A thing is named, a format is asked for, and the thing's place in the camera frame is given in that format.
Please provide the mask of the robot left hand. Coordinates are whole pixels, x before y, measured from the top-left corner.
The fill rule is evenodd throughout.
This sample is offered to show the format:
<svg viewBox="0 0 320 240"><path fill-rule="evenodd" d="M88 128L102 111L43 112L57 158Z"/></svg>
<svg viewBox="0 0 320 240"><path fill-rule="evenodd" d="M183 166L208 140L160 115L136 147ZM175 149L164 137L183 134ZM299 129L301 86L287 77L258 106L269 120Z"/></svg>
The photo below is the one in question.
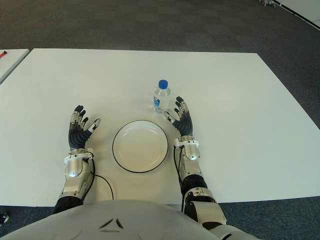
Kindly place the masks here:
<svg viewBox="0 0 320 240"><path fill-rule="evenodd" d="M86 142L101 123L101 119L97 118L88 128L85 128L89 120L88 117L83 118L85 114L84 106L78 105L71 115L68 130L68 144L71 151L85 149Z"/></svg>

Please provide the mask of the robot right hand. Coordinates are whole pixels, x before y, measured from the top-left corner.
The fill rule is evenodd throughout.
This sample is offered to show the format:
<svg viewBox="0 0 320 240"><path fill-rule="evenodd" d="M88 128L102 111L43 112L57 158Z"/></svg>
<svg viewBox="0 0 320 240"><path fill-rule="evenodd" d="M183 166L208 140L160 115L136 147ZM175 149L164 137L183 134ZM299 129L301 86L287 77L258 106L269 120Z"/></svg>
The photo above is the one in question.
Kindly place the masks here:
<svg viewBox="0 0 320 240"><path fill-rule="evenodd" d="M174 111L177 113L179 119L175 119L168 111L163 113L165 118L179 131L181 137L192 137L193 123L187 103L182 97L177 96L175 105L178 108L174 108Z"/></svg>

